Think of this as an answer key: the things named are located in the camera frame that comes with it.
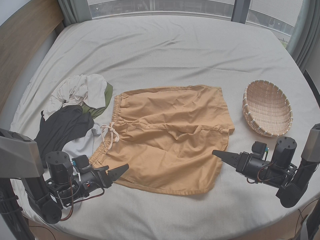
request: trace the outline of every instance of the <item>tan shorts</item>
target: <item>tan shorts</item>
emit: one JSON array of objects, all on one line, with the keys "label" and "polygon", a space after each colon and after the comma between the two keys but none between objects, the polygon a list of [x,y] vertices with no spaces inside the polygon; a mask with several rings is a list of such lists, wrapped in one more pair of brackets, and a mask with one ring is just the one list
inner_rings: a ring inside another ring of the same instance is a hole
[{"label": "tan shorts", "polygon": [[212,151],[226,150],[235,129],[221,88],[206,85],[126,91],[114,98],[112,121],[120,139],[107,152],[108,132],[93,166],[128,163],[116,183],[173,195],[213,188],[222,161]]}]

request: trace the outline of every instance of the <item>white bed sheet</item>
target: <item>white bed sheet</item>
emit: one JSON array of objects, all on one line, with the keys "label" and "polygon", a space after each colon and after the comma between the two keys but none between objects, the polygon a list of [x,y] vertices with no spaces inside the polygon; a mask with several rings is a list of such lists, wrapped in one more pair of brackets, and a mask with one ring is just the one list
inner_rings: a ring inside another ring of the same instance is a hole
[{"label": "white bed sheet", "polygon": [[[243,91],[253,80],[273,82],[289,98],[294,121],[287,136],[298,144],[296,165],[310,128],[320,121],[312,91],[270,31],[211,18],[161,15],[93,20],[64,29],[28,85],[11,130],[35,138],[40,111],[55,87],[67,77],[93,73],[112,84],[113,96],[156,86],[221,86],[235,125],[230,152],[250,151],[261,141],[272,154],[276,143],[252,131],[243,117]],[[113,99],[95,122],[109,123],[112,109]],[[97,137],[95,147],[100,142]],[[298,204],[286,209],[275,196],[276,188],[248,184],[224,164],[207,194],[155,194],[114,184],[54,227],[87,239],[229,239],[275,223],[306,204],[319,194],[319,180],[317,170]],[[41,221],[22,184],[14,181],[13,186],[25,214]]]}]

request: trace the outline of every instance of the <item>wooden floor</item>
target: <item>wooden floor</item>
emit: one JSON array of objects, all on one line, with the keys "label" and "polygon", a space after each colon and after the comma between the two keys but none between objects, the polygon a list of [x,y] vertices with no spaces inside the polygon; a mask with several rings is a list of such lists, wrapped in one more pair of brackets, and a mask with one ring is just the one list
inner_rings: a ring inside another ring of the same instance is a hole
[{"label": "wooden floor", "polygon": [[[302,213],[302,216],[305,217],[314,207],[316,202],[309,205]],[[276,239],[290,239],[294,237],[294,230],[296,227],[297,219],[299,217],[300,213],[299,211],[294,212],[293,214],[283,218],[281,221],[263,228],[261,230],[258,230],[256,232],[252,232],[250,234],[233,238],[232,240],[276,240]],[[37,224],[33,221],[29,221],[30,226],[44,226],[54,234],[56,240],[87,240],[80,237],[74,237],[71,235],[64,234],[62,232],[59,232],[53,228],[50,228],[45,225]],[[41,227],[31,227],[31,231],[34,233],[35,236],[39,238],[39,240],[54,240],[52,234],[46,230],[45,228]],[[320,230],[316,234],[314,240],[320,240]]]}]

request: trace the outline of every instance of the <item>woven bamboo basket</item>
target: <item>woven bamboo basket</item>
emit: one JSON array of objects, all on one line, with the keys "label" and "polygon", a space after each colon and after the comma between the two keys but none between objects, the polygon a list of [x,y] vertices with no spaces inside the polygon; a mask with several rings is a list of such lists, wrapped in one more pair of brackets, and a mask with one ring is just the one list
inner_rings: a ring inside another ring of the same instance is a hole
[{"label": "woven bamboo basket", "polygon": [[287,96],[265,80],[255,80],[246,87],[242,108],[251,129],[267,137],[286,134],[294,119]]}]

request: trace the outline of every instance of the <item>wooden headboard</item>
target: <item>wooden headboard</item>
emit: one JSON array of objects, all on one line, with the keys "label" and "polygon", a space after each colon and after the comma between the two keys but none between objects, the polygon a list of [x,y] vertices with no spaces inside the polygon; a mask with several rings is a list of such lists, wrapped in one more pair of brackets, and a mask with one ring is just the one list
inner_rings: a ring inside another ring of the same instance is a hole
[{"label": "wooden headboard", "polygon": [[63,19],[57,0],[31,0],[0,26],[0,112],[20,72]]}]

